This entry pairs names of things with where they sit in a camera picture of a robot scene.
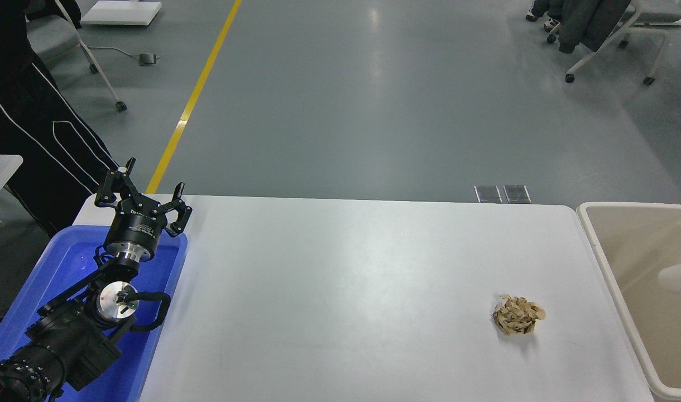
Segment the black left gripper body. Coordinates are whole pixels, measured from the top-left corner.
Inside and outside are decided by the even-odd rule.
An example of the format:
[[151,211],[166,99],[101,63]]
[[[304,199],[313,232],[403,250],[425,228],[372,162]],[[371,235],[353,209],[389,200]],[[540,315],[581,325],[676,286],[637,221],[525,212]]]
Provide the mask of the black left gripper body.
[[118,203],[113,207],[115,217],[105,238],[105,250],[113,250],[121,244],[134,244],[144,250],[156,250],[165,222],[160,222],[152,211],[159,210],[160,203],[147,203],[142,207]]

